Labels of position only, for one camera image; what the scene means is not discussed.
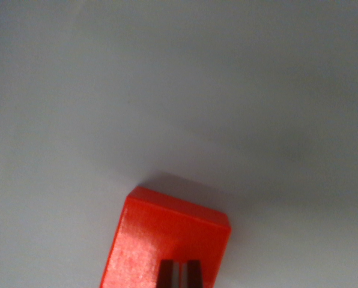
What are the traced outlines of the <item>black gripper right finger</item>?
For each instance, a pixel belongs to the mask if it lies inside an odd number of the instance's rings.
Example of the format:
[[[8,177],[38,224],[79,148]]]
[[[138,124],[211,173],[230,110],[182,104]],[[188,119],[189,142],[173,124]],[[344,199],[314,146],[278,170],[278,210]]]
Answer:
[[[188,260],[181,267],[182,288],[203,288],[201,262],[199,260]]]

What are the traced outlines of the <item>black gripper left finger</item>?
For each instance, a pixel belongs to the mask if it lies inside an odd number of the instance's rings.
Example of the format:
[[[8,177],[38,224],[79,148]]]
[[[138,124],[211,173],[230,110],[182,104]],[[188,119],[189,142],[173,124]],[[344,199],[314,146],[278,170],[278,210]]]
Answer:
[[[179,288],[179,263],[174,260],[160,261],[156,288]]]

